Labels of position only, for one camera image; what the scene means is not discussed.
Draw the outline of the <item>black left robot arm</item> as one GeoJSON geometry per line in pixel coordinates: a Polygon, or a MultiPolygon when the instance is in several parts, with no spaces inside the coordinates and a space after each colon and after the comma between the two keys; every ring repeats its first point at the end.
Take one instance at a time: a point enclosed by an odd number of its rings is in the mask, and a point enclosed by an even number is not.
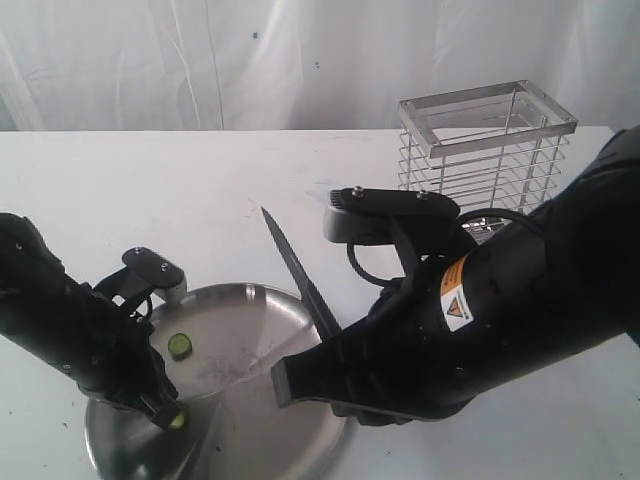
{"type": "Polygon", "coordinates": [[[167,429],[178,391],[150,343],[152,295],[186,293],[184,271],[146,247],[96,285],[70,277],[26,217],[1,215],[1,334],[72,379],[87,397],[167,429]]]}

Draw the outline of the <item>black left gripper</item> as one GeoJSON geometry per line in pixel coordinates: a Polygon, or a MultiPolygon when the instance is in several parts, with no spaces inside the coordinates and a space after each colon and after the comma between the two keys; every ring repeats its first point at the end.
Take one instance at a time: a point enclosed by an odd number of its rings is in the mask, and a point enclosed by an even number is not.
{"type": "Polygon", "coordinates": [[[99,343],[77,384],[94,400],[140,412],[169,429],[181,406],[164,360],[150,343],[153,292],[135,279],[104,279],[93,288],[101,307],[94,324],[99,343]]]}

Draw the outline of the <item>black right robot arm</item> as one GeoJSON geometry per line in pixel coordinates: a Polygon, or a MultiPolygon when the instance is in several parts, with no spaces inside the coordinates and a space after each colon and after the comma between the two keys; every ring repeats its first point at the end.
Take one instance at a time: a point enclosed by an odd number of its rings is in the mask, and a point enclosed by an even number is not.
{"type": "Polygon", "coordinates": [[[639,336],[639,131],[615,134],[529,214],[449,197],[330,194],[329,241],[391,245],[403,275],[341,327],[272,217],[266,224],[319,334],[271,370],[276,402],[329,404],[367,426],[438,421],[616,336],[639,336]]]}

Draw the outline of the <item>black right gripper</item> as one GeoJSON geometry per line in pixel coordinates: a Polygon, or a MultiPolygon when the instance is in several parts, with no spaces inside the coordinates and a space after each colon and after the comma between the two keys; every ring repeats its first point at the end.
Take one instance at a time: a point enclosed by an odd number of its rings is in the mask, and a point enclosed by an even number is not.
{"type": "Polygon", "coordinates": [[[330,401],[366,426],[447,418],[546,366],[546,270],[541,239],[455,239],[367,320],[278,361],[277,404],[330,401]]]}

